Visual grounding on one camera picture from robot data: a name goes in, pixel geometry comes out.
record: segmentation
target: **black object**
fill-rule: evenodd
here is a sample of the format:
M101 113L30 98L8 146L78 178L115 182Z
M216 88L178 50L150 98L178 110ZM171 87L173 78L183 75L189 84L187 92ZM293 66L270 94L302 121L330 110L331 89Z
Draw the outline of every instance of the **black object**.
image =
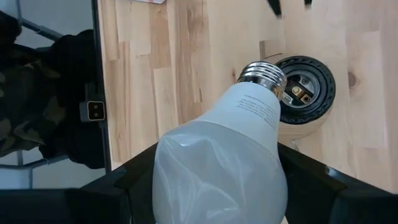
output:
M99 84L102 78L97 77L96 58L99 54L94 38L92 30L66 35L48 51L41 52L42 60L61 74L57 100L60 106L66 107L67 115L39 150L44 156L61 152L73 162L98 169L105 166L104 141L107 136L103 135L103 124L82 122L105 118L103 88Z
M156 147L81 189L0 191L0 223L154 224ZM289 190L290 224L398 223L397 195L281 144L278 150Z
M268 0L268 3L272 10L274 11L276 16L282 15L282 10L280 9L280 1L279 0ZM306 6L310 6L312 4L312 0L304 0L304 4Z
M288 57L276 65L288 76L301 71L309 73L319 82L319 94L315 101L302 108L294 108L280 102L280 121L287 124L305 124L323 116L332 106L336 95L335 79L326 65L320 61L306 56Z

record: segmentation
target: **wood grain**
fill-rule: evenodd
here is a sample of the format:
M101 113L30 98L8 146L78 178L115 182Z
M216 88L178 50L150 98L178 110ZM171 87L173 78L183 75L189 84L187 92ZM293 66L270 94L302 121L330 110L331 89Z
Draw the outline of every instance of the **wood grain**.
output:
M113 168L201 115L248 63L307 55L336 80L323 126L302 153L398 192L398 1L99 0Z

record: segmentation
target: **metal frame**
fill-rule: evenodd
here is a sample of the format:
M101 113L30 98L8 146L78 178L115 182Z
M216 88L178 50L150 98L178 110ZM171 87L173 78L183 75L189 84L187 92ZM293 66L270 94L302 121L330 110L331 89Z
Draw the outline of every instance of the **metal frame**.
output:
M36 34L39 34L47 39L54 40L54 41L58 40L59 38L61 38L63 36L62 34L58 33L57 31L54 31L54 30L49 29L44 26L40 26L34 22L24 19L22 16L20 0L16 0L16 4L17 4L18 21L22 26L34 31Z

